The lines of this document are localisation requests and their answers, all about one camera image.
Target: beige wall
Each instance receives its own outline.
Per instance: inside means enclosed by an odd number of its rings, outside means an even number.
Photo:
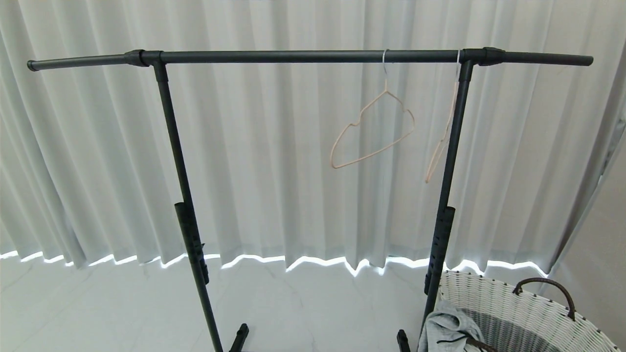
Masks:
[[[597,198],[552,278],[571,293],[577,311],[626,349],[626,147],[614,156]],[[546,297],[564,303],[558,290]]]

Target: black metal frame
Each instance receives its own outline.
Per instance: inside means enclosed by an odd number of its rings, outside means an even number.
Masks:
[[[499,63],[536,63],[549,65],[589,66],[593,57],[567,54],[546,53],[516,53],[506,52],[496,48],[462,49],[457,50],[341,50],[341,51],[145,51],[133,50],[125,54],[86,56],[80,58],[65,58],[58,60],[29,60],[27,66],[31,71],[49,70],[54,68],[72,68],[84,66],[104,65],[133,65],[154,67],[155,77],[161,94],[163,113],[170,135],[170,144],[174,154],[176,171],[183,202],[174,205],[180,228],[185,241],[185,248],[189,255],[193,278],[200,296],[200,303],[207,320],[208,330],[216,352],[223,352],[220,336],[206,285],[208,284],[208,269],[202,252],[198,224],[193,208],[192,193],[187,179],[187,170],[183,159],[183,150],[180,145],[178,128],[172,105],[172,96],[167,77],[167,64],[174,63],[378,63],[385,54],[388,63],[461,63],[459,87],[456,96],[456,106],[450,133],[450,142],[446,165],[443,173],[443,184],[437,210],[437,218],[433,234],[431,256],[424,283],[424,293],[428,295],[424,317],[433,311],[439,289],[441,272],[448,249],[448,241],[454,219],[454,208],[448,205],[450,186],[454,173],[454,163],[458,150],[463,113],[468,97],[470,79],[475,65],[489,66]],[[235,341],[230,352],[241,352],[245,339],[248,336],[248,326],[244,323],[237,331]],[[410,352],[408,339],[404,330],[398,331],[396,336],[401,352]]]

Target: sheer drape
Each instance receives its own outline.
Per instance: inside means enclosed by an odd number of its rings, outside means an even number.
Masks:
[[[592,54],[589,68],[475,69],[454,175],[449,266],[534,261],[559,248],[599,135],[626,38],[620,0],[4,1],[2,251],[80,266],[108,254],[183,252],[181,195],[157,85],[131,66],[32,73],[26,60],[130,49],[455,49]],[[387,65],[416,131],[392,150],[329,166],[344,125],[382,89],[380,64],[170,65],[206,253],[353,265],[428,256],[454,64]],[[393,100],[346,133],[338,160],[410,129]]]

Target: brown basket handle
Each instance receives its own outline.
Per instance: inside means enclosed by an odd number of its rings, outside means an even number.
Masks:
[[[530,279],[524,279],[517,283],[517,286],[515,286],[515,288],[513,289],[513,293],[519,296],[521,292],[521,286],[530,282],[543,282],[545,284],[551,284],[552,286],[556,286],[559,290],[561,290],[561,292],[565,295],[565,299],[567,299],[567,304],[570,306],[570,311],[567,313],[567,316],[572,321],[576,321],[576,317],[574,315],[574,312],[576,311],[574,309],[574,300],[570,296],[570,293],[567,292],[565,287],[563,287],[563,285],[554,280],[546,279],[544,277],[531,277]]]
[[[480,342],[478,340],[475,340],[473,338],[468,338],[467,340],[465,340],[466,344],[470,344],[474,347],[478,347],[481,351],[484,349],[487,352],[498,352],[497,349],[489,346],[488,344],[484,343],[484,342]]]

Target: floor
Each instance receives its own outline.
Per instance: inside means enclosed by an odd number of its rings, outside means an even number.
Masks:
[[[208,260],[208,285],[224,349],[241,323],[245,351],[393,351],[404,329],[417,342],[425,269],[388,262],[356,277],[339,262],[244,259],[220,269]],[[77,270],[41,258],[0,261],[1,351],[212,351],[187,259],[164,269],[154,262],[105,262]],[[489,268],[513,281],[531,269]]]

